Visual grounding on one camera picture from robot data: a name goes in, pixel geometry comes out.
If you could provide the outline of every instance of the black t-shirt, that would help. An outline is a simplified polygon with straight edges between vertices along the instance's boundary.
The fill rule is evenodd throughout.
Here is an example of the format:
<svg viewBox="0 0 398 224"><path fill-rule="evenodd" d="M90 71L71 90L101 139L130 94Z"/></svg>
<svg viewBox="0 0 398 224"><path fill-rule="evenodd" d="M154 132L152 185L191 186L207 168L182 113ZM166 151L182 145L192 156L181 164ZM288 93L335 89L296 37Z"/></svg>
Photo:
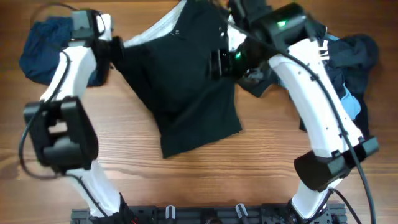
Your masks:
<svg viewBox="0 0 398 224"><path fill-rule="evenodd" d="M188 0L171 33L125 49L115 64L152 111L164 158L242 129L234 82L211 80L208 74L211 51L228 47L220 13L208 1Z"/></svg>

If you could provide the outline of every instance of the green led light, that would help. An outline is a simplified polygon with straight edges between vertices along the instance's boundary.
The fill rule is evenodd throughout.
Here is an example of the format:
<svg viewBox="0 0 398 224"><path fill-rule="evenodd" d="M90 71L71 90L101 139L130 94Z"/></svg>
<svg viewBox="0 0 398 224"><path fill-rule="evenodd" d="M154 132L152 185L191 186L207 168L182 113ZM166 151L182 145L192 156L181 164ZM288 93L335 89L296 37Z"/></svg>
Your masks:
<svg viewBox="0 0 398 224"><path fill-rule="evenodd" d="M287 21L279 21L277 24L279 27L286 26Z"/></svg>
<svg viewBox="0 0 398 224"><path fill-rule="evenodd" d="M239 52L239 53L237 53L236 55L235 55L235 58L236 59L239 59L239 58L241 58L242 57L242 54Z"/></svg>

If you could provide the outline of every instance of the black mounting bracket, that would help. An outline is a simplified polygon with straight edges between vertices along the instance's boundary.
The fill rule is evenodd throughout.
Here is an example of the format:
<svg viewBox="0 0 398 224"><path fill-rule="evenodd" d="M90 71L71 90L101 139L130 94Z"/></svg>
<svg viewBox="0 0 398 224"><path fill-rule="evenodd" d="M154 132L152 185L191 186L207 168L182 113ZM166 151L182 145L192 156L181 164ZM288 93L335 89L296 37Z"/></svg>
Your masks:
<svg viewBox="0 0 398 224"><path fill-rule="evenodd" d="M237 26L248 30L257 39L277 50L288 52L288 47L306 38L315 38L315 31L304 9L296 3L272 11L264 1L230 1L231 14ZM261 62L277 52L268 49L255 40L246 40L234 52L219 49L211 53L209 73L212 79L230 77L235 80L248 75Z"/></svg>
<svg viewBox="0 0 398 224"><path fill-rule="evenodd" d="M113 37L111 41L99 39L102 33L98 30L97 16L101 16L101 13L92 9L71 13L73 30L69 47L83 46L92 49L97 63L96 79L104 83L108 76L110 62L115 63L123 59L124 46L120 37Z"/></svg>
<svg viewBox="0 0 398 224"><path fill-rule="evenodd" d="M247 216L243 220L236 212L236 207L195 207L176 208L175 218L166 218L167 208L155 206L130 207L135 214L135 224L291 224L286 213L286 204L263 204L246 207ZM346 209L343 204L329 203L319 217L307 224L346 224ZM90 218L90 211L72 210L71 224L114 224L126 222L106 222L104 219Z"/></svg>
<svg viewBox="0 0 398 224"><path fill-rule="evenodd" d="M354 147L360 162L378 150L377 137L371 137ZM294 160L294 167L308 188L322 192L336 179L347 177L356 164L350 151L335 151L332 158L317 157L311 151Z"/></svg>
<svg viewBox="0 0 398 224"><path fill-rule="evenodd" d="M89 170L98 156L98 139L80 99L28 103L24 110L26 123L38 111L29 134L40 164L50 166L56 173Z"/></svg>

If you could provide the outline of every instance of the dark blue garment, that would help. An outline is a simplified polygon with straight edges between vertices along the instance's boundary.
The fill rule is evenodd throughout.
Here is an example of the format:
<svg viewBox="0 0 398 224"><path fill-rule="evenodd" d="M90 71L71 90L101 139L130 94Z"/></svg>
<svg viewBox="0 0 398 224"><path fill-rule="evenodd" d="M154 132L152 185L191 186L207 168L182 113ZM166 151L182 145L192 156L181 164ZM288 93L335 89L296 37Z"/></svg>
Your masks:
<svg viewBox="0 0 398 224"><path fill-rule="evenodd" d="M329 45L329 55L331 65L343 71L347 89L361 105L361 112L354 123L367 139L370 132L364 94L368 87L370 71L379 60L379 47L367 35L354 35L332 42Z"/></svg>
<svg viewBox="0 0 398 224"><path fill-rule="evenodd" d="M68 47L73 21L70 17L49 17L45 22L36 22L30 30L19 66L26 78L50 85L57 70L60 53L54 47ZM91 74L88 86L103 85L104 79Z"/></svg>

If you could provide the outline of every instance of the blue cloth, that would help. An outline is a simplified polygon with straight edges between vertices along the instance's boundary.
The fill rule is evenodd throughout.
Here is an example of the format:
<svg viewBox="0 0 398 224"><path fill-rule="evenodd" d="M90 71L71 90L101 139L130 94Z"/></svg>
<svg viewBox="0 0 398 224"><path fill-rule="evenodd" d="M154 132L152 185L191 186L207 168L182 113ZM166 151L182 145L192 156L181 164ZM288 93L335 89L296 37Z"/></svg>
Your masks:
<svg viewBox="0 0 398 224"><path fill-rule="evenodd" d="M36 22L33 25L19 59L19 66L26 78L50 85L60 61L60 53L49 44L67 47L72 30L73 21L70 17L49 17L45 22ZM88 86L103 85L104 80L96 74L91 74Z"/></svg>
<svg viewBox="0 0 398 224"><path fill-rule="evenodd" d="M351 95L351 93L345 86L344 88L346 90L346 95L342 97L340 102L343 105L343 108L348 114L349 118L351 118L351 120L355 120L356 115L361 112L361 105L359 104L359 101Z"/></svg>
<svg viewBox="0 0 398 224"><path fill-rule="evenodd" d="M332 40L332 41L340 40L340 38L335 37L334 35L331 35L331 34L326 34L325 39Z"/></svg>

